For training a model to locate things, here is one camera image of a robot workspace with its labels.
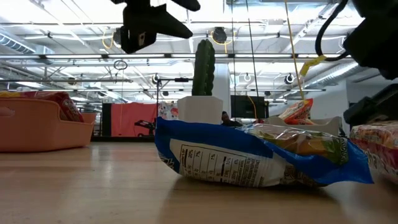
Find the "green cactus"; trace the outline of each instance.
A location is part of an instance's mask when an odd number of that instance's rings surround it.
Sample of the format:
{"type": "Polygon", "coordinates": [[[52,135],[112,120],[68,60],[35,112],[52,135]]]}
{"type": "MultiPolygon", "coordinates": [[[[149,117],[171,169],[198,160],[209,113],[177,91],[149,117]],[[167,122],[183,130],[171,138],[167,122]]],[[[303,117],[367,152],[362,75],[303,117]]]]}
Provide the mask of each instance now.
{"type": "Polygon", "coordinates": [[[198,44],[195,54],[195,74],[193,76],[192,96],[211,96],[215,70],[215,50],[209,40],[198,44]]]}

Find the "orange plastic bin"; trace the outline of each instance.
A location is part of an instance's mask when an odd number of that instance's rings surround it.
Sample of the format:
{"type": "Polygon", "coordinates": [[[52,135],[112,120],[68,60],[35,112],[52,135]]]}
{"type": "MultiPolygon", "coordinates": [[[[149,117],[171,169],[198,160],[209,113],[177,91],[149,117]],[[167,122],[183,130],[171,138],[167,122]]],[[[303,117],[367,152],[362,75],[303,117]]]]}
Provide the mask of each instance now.
{"type": "Polygon", "coordinates": [[[0,98],[0,152],[43,152],[87,146],[95,116],[85,123],[62,121],[58,104],[0,98]]]}

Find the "table surface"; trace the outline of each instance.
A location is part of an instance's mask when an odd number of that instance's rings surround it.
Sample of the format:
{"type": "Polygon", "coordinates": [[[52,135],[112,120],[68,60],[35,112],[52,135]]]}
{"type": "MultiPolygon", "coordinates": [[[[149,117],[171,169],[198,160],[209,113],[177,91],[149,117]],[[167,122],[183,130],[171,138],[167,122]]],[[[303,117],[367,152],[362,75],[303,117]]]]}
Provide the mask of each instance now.
{"type": "Polygon", "coordinates": [[[245,189],[179,176],[153,143],[0,154],[0,223],[398,223],[398,187],[245,189]]]}

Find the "nutrition facts label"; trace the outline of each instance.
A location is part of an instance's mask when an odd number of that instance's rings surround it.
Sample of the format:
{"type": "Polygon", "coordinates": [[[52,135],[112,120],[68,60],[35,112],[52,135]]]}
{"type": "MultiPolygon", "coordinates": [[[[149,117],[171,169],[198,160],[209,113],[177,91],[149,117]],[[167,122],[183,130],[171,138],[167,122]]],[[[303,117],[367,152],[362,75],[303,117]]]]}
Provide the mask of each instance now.
{"type": "Polygon", "coordinates": [[[180,171],[195,179],[253,186],[260,162],[234,153],[181,145],[180,171]]]}

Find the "white planter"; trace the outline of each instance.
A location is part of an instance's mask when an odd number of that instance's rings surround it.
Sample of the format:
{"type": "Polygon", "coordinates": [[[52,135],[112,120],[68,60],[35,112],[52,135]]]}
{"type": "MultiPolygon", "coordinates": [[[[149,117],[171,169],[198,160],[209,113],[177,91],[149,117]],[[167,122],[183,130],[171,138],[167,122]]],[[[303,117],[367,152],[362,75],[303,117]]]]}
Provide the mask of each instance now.
{"type": "Polygon", "coordinates": [[[220,124],[223,101],[214,96],[186,96],[177,101],[178,119],[190,123],[220,124]]]}

